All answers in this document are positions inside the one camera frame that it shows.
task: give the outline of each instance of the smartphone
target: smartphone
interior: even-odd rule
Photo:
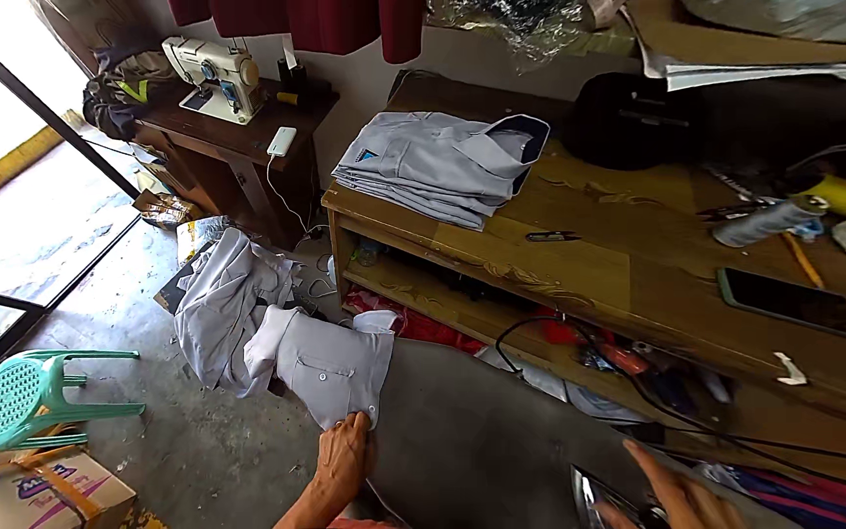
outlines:
[[[846,337],[846,297],[735,268],[717,272],[727,305]]]

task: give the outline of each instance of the doorway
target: doorway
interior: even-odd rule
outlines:
[[[74,114],[87,76],[28,2],[0,0],[0,54],[1,360],[138,220],[138,165]]]

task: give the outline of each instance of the pencil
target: pencil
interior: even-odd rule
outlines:
[[[795,260],[798,261],[798,264],[802,266],[803,270],[805,270],[805,275],[808,276],[812,283],[815,283],[815,286],[818,288],[824,288],[824,281],[822,280],[822,277],[818,275],[818,271],[815,270],[815,267],[811,265],[811,261],[809,261],[807,256],[805,256],[805,252],[802,251],[802,246],[798,246],[798,242],[795,241],[795,237],[788,232],[782,232],[782,237],[785,239],[786,244],[789,245],[789,249],[795,256]]]

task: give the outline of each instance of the human arm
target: human arm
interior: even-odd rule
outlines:
[[[312,481],[274,529],[327,527],[353,500],[365,478],[370,417],[351,413],[319,437],[319,464]]]
[[[622,442],[652,483],[671,529],[746,529],[740,512],[694,479],[674,473],[630,439]],[[594,505],[613,529],[635,525],[609,504]]]

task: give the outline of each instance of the white charging cable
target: white charging cable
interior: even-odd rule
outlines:
[[[302,225],[303,232],[308,234],[308,228],[306,227],[306,223],[303,221],[303,218],[299,215],[299,213],[293,211],[292,208],[289,207],[289,204],[286,203],[286,198],[283,198],[283,196],[280,195],[278,191],[276,191],[276,187],[273,186],[273,183],[270,182],[270,165],[273,163],[274,158],[276,158],[275,154],[270,156],[270,161],[266,163],[266,183],[270,185],[270,189],[273,189],[273,192],[276,193],[276,196],[279,197],[280,200],[283,200],[283,205],[286,206],[286,209],[288,209],[290,213],[292,213],[296,216],[296,218],[299,219],[299,224]]]

